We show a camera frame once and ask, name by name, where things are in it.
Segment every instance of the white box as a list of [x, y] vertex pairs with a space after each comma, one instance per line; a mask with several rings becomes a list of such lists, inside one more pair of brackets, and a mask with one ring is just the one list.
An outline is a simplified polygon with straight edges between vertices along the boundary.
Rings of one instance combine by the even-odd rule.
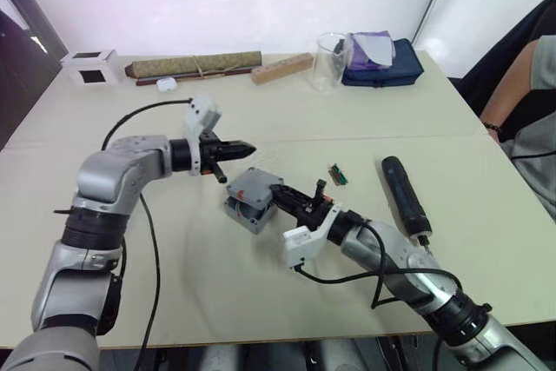
[[70, 52], [60, 62], [79, 86], [118, 84], [121, 69], [116, 65], [115, 50]]

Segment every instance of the black chair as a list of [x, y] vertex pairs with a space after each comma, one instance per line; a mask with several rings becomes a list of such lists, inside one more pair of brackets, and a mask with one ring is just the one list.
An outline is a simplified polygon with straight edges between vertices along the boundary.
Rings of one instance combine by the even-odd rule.
[[[459, 81], [461, 96], [480, 115], [494, 89], [523, 48], [543, 35], [556, 35], [556, 0], [545, 0], [513, 27]], [[556, 111], [556, 91], [529, 93], [502, 125], [502, 142], [512, 139], [521, 128]]]

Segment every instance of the black square hole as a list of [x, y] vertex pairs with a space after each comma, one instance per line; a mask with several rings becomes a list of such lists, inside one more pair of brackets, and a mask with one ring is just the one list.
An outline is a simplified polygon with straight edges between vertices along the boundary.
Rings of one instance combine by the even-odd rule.
[[100, 52], [78, 52], [73, 56], [73, 58], [95, 58], [100, 55]]
[[100, 70], [79, 70], [84, 83], [106, 83], [103, 73]]

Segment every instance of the bracelet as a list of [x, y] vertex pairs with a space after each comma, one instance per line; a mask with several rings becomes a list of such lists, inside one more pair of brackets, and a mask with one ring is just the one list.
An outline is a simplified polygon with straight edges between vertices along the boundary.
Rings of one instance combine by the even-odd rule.
[[498, 125], [488, 122], [483, 122], [483, 125], [485, 125], [485, 128], [495, 131], [498, 135], [502, 133], [502, 128]]

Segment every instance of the black cable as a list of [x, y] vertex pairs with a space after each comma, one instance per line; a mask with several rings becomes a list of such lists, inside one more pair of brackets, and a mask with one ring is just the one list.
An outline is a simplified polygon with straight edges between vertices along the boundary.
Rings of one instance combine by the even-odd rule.
[[556, 155], [556, 149], [554, 151], [549, 151], [549, 152], [544, 152], [542, 154], [530, 154], [528, 156], [511, 156], [510, 160], [515, 161], [515, 160], [526, 160], [529, 158], [541, 158], [543, 156], [555, 156]]
[[133, 112], [127, 114], [126, 116], [124, 116], [122, 119], [120, 119], [116, 125], [114, 125], [114, 127], [110, 130], [110, 132], [106, 135], [106, 137], [104, 138], [103, 141], [103, 145], [101, 147], [101, 151], [104, 151], [106, 149], [106, 147], [108, 147], [108, 142], [110, 141], [110, 138], [114, 135], [114, 133], [118, 130], [118, 128], [120, 128], [124, 123], [126, 123], [129, 119], [131, 119], [133, 116], [144, 112], [145, 110], [149, 110], [149, 109], [153, 109], [153, 108], [157, 108], [158, 106], [164, 106], [166, 104], [184, 104], [184, 103], [191, 103], [193, 99], [184, 99], [184, 100], [168, 100], [166, 102], [157, 102], [157, 103], [151, 103], [148, 104], [147, 106], [143, 106], [142, 108], [136, 109]]
[[[347, 277], [342, 277], [342, 278], [334, 278], [334, 279], [325, 279], [325, 278], [320, 278], [317, 277], [315, 275], [311, 275], [310, 273], [308, 273], [307, 271], [305, 271], [302, 268], [303, 264], [299, 264], [296, 265], [294, 267], [294, 271], [296, 273], [300, 273], [301, 275], [303, 275], [304, 277], [307, 277], [309, 280], [313, 281], [313, 282], [318, 282], [319, 284], [342, 284], [344, 282], [352, 282], [354, 280], [360, 280], [361, 278], [368, 278], [368, 277], [377, 277], [379, 275], [378, 272], [371, 272], [368, 271], [367, 273], [360, 273], [360, 274], [355, 274], [355, 275], [349, 275]], [[385, 275], [392, 275], [392, 274], [416, 274], [416, 273], [423, 273], [423, 274], [438, 274], [438, 275], [444, 275], [448, 278], [451, 278], [452, 280], [454, 280], [455, 285], [458, 286], [459, 289], [461, 289], [461, 282], [458, 279], [458, 277], [456, 277], [454, 274], [450, 273], [449, 271], [446, 271], [444, 269], [437, 269], [437, 268], [397, 268], [397, 269], [387, 269], [385, 272]]]
[[123, 279], [125, 268], [128, 265], [128, 246], [125, 244], [125, 238], [122, 236], [122, 264], [120, 264], [120, 278]]
[[153, 242], [153, 250], [155, 253], [155, 266], [156, 266], [156, 290], [155, 290], [155, 300], [153, 301], [153, 308], [150, 311], [149, 323], [147, 324], [147, 329], [145, 330], [145, 336], [142, 338], [141, 349], [139, 350], [139, 356], [137, 356], [137, 362], [134, 371], [139, 371], [141, 369], [141, 363], [143, 357], [145, 356], [145, 351], [147, 350], [147, 344], [149, 343], [150, 330], [152, 329], [153, 322], [155, 321], [156, 309], [158, 308], [158, 298], [160, 297], [160, 256], [158, 255], [158, 243], [156, 243], [155, 235], [155, 223], [153, 222], [153, 217], [150, 214], [149, 206], [145, 202], [145, 198], [142, 193], [139, 195], [139, 200], [141, 201], [142, 207], [145, 209], [147, 214], [147, 219], [149, 220], [150, 228], [150, 238]]
[[[110, 139], [112, 138], [112, 136], [116, 133], [116, 131], [124, 124], [126, 123], [129, 119], [131, 119], [133, 116], [140, 114], [141, 112], [144, 112], [145, 110], [149, 110], [149, 109], [153, 109], [153, 108], [157, 108], [158, 106], [164, 106], [167, 104], [186, 104], [186, 103], [191, 103], [193, 99], [189, 98], [189, 99], [183, 99], [183, 100], [168, 100], [165, 102], [157, 102], [157, 103], [151, 103], [148, 104], [147, 106], [143, 106], [142, 108], [136, 109], [131, 113], [128, 113], [126, 116], [122, 117], [118, 122], [116, 122], [116, 124], [112, 127], [112, 129], [109, 131], [108, 134], [106, 134], [106, 136], [104, 137], [103, 140], [103, 145], [101, 146], [101, 151], [104, 151], [106, 148], [108, 148], [108, 143], [110, 142]], [[125, 237], [122, 238], [122, 264], [120, 267], [120, 278], [123, 278], [123, 275], [125, 274], [125, 268], [126, 265], [128, 263], [128, 251], [127, 251], [127, 246], [125, 243]]]
[[[103, 141], [103, 145], [101, 147], [101, 150], [104, 151], [107, 147], [108, 147], [108, 143], [110, 141], [110, 139], [112, 138], [112, 136], [115, 134], [115, 132], [124, 124], [126, 123], [129, 119], [131, 119], [133, 116], [138, 115], [141, 112], [144, 112], [145, 110], [149, 110], [149, 109], [153, 109], [159, 106], [164, 106], [167, 104], [186, 104], [186, 103], [191, 103], [193, 99], [184, 99], [184, 100], [168, 100], [166, 102], [158, 102], [158, 103], [151, 103], [147, 106], [143, 106], [142, 108], [136, 109], [133, 112], [127, 114], [126, 116], [122, 117], [115, 125], [114, 127], [109, 131], [109, 133], [104, 137], [104, 141]], [[139, 355], [137, 356], [137, 361], [136, 361], [136, 365], [134, 367], [134, 371], [138, 371], [139, 369], [141, 369], [141, 364], [143, 361], [143, 358], [145, 356], [145, 351], [147, 349], [147, 344], [149, 343], [149, 337], [150, 337], [150, 330], [152, 329], [153, 326], [153, 322], [155, 321], [155, 316], [156, 316], [156, 310], [158, 309], [158, 299], [160, 297], [160, 280], [161, 280], [161, 274], [160, 274], [160, 256], [158, 253], [158, 243], [156, 242], [156, 233], [155, 233], [155, 223], [153, 222], [153, 218], [152, 215], [150, 214], [150, 210], [149, 210], [149, 206], [147, 205], [147, 202], [145, 201], [144, 196], [142, 195], [142, 193], [139, 195], [139, 200], [141, 202], [141, 205], [143, 207], [143, 209], [145, 210], [145, 214], [147, 215], [147, 219], [149, 220], [149, 229], [150, 229], [150, 238], [153, 242], [153, 251], [155, 254], [155, 266], [156, 266], [156, 290], [155, 290], [155, 299], [153, 301], [153, 307], [150, 311], [150, 317], [149, 317], [149, 322], [147, 323], [147, 329], [145, 330], [145, 335], [143, 337], [142, 340], [142, 345], [141, 345], [141, 349], [139, 350]], [[125, 243], [125, 238], [122, 238], [122, 264], [120, 267], [120, 277], [123, 278], [123, 275], [125, 274], [125, 269], [127, 266], [127, 260], [128, 260], [128, 250], [127, 250], [127, 246]]]
[[379, 265], [379, 270], [378, 272], [367, 272], [367, 273], [360, 273], [360, 274], [356, 274], [356, 275], [350, 275], [347, 277], [342, 277], [342, 278], [337, 278], [337, 279], [333, 279], [333, 280], [325, 280], [325, 279], [321, 279], [319, 277], [316, 277], [314, 275], [311, 275], [310, 273], [308, 273], [307, 271], [304, 271], [302, 269], [302, 265], [303, 264], [299, 264], [294, 266], [294, 270], [298, 273], [300, 273], [301, 275], [307, 277], [310, 280], [313, 280], [314, 282], [319, 282], [320, 284], [341, 284], [343, 282], [352, 282], [353, 280], [360, 280], [361, 278], [368, 278], [368, 277], [378, 277], [378, 281], [376, 284], [376, 287], [374, 289], [374, 295], [373, 295], [373, 302], [371, 303], [371, 308], [378, 308], [379, 306], [383, 306], [385, 304], [388, 303], [392, 303], [394, 301], [398, 301], [399, 299], [397, 297], [391, 297], [389, 299], [385, 299], [385, 300], [379, 300], [381, 297], [381, 291], [382, 291], [382, 285], [384, 283], [384, 277], [385, 275], [392, 275], [392, 274], [416, 274], [416, 273], [428, 273], [428, 274], [439, 274], [439, 275], [444, 275], [447, 276], [449, 278], [451, 278], [456, 286], [458, 286], [459, 289], [462, 289], [461, 287], [461, 282], [458, 279], [458, 277], [456, 277], [454, 274], [445, 271], [443, 269], [437, 269], [437, 268], [396, 268], [396, 269], [389, 269], [387, 271], [386, 269], [386, 250], [384, 247], [384, 241], [382, 241], [381, 236], [379, 235], [379, 233], [371, 226], [369, 225], [367, 222], [364, 222], [361, 224], [361, 226], [365, 229], [368, 229], [376, 238], [376, 241], [379, 244], [379, 249], [381, 252], [381, 262]]
[[388, 371], [392, 371], [392, 368], [390, 367], [390, 362], [388, 361], [386, 355], [384, 354], [384, 349], [382, 349], [380, 338], [374, 338], [374, 339], [376, 340], [376, 345], [379, 347], [379, 350], [381, 351], [382, 360], [384, 361], [384, 364], [386, 365], [386, 368], [388, 368]]
[[438, 338], [433, 349], [433, 371], [438, 371], [438, 360], [440, 357], [440, 348], [442, 348], [442, 339]]
[[384, 283], [384, 274], [386, 273], [386, 248], [384, 247], [384, 242], [382, 241], [381, 236], [371, 225], [365, 222], [361, 226], [369, 230], [374, 235], [376, 241], [379, 243], [379, 249], [381, 251], [381, 263], [379, 265], [378, 274], [379, 279], [376, 283], [376, 287], [374, 288], [373, 302], [371, 303], [371, 308], [377, 308], [381, 304], [379, 299], [381, 297], [382, 284]]

